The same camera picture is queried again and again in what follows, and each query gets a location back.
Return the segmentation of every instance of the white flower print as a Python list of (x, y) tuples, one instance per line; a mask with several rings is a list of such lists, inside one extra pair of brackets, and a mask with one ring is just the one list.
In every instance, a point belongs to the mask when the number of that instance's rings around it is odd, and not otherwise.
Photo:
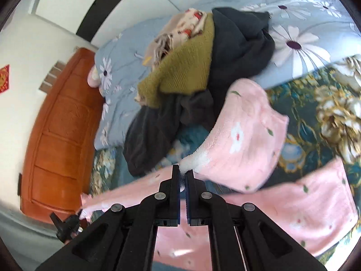
[(111, 104), (111, 100), (106, 100), (103, 104), (103, 111), (102, 111), (102, 120), (105, 119), (105, 114), (108, 114), (109, 112), (109, 105)]
[(350, 29), (354, 32), (356, 32), (356, 24), (354, 24), (353, 22), (350, 22)]
[(102, 81), (102, 88), (104, 91), (108, 90), (111, 87), (111, 81), (113, 77), (111, 75), (111, 59), (107, 61), (106, 58), (103, 58), (103, 66), (99, 66), (102, 73), (100, 73), (100, 80)]
[(305, 20), (305, 16), (311, 16), (311, 13), (302, 9), (299, 9), (299, 3), (293, 3), (291, 5), (277, 5), (269, 10), (272, 15), (280, 13), (282, 18), (289, 18), (289, 15), (297, 17), (298, 19)]
[(102, 134), (100, 136), (100, 142), (103, 146), (108, 145), (108, 130), (109, 130), (110, 123), (107, 122), (102, 130)]
[(236, 125), (231, 130), (231, 137), (233, 139), (233, 144), (229, 151), (230, 154), (233, 154), (234, 152), (239, 152), (243, 143), (243, 136), (244, 134), (241, 125), (239, 122), (237, 122)]
[(134, 53), (134, 56), (137, 57), (137, 58), (139, 58), (139, 59), (144, 60), (144, 56), (138, 54), (137, 52)]
[(121, 89), (122, 89), (122, 86), (119, 85), (119, 84), (117, 84), (117, 85), (115, 86), (115, 88), (114, 88), (113, 93), (117, 93), (117, 92), (119, 92)]
[(266, 3), (261, 3), (259, 5), (248, 5), (241, 8), (241, 11), (253, 11), (253, 12), (259, 12), (262, 11), (264, 7), (266, 7)]
[(341, 13), (327, 1), (323, 1), (323, 2), (317, 2), (314, 0), (309, 0), (309, 1), (313, 3), (314, 7), (319, 8), (321, 11), (326, 11), (328, 15), (335, 16), (336, 18), (342, 17)]
[(292, 219), (292, 222), (289, 224), (293, 229), (301, 229), (306, 226), (306, 219), (304, 216), (297, 215)]
[(105, 91), (103, 90), (102, 86), (100, 85), (99, 86), (99, 93), (102, 95), (102, 97), (104, 98), (105, 97)]
[(112, 42), (116, 42), (118, 41), (118, 39), (120, 39), (122, 37), (122, 33), (118, 34), (114, 39), (112, 39)]
[(275, 31), (271, 31), (270, 35), (275, 41), (276, 51), (272, 61), (277, 67), (280, 67), (292, 55), (293, 78), (305, 73), (302, 62), (305, 63), (307, 72), (313, 71), (314, 65), (317, 68), (324, 66), (321, 59), (331, 62), (328, 51), (310, 44), (319, 40), (319, 37), (314, 34), (306, 32), (300, 35), (299, 28), (294, 26), (288, 26), (288, 32), (281, 25), (273, 27), (273, 29)]

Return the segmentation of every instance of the red sticker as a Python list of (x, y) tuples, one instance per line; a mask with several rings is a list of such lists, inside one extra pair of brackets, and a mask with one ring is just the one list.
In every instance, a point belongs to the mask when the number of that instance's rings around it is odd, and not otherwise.
[(0, 93), (3, 93), (9, 89), (9, 70), (9, 65), (0, 69)]

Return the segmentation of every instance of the pink towel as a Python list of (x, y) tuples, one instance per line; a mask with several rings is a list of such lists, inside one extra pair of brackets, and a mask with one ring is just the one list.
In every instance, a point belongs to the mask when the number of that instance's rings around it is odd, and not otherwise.
[[(126, 207), (139, 204), (158, 191), (161, 181), (170, 177), (171, 167), (166, 167), (101, 194), (84, 204), (82, 217), (94, 210), (107, 210), (114, 203)], [(296, 183), (280, 184), (254, 194), (224, 195), (223, 198), (239, 206), (254, 203), (314, 256), (337, 243), (357, 222), (356, 206), (340, 157)], [(154, 260), (187, 270), (212, 270), (208, 228), (187, 224), (184, 201), (180, 216), (181, 225), (177, 228), (158, 228)]]
[(235, 81), (204, 143), (179, 163), (218, 184), (252, 193), (277, 165), (288, 117), (272, 109), (266, 92), (249, 79)]

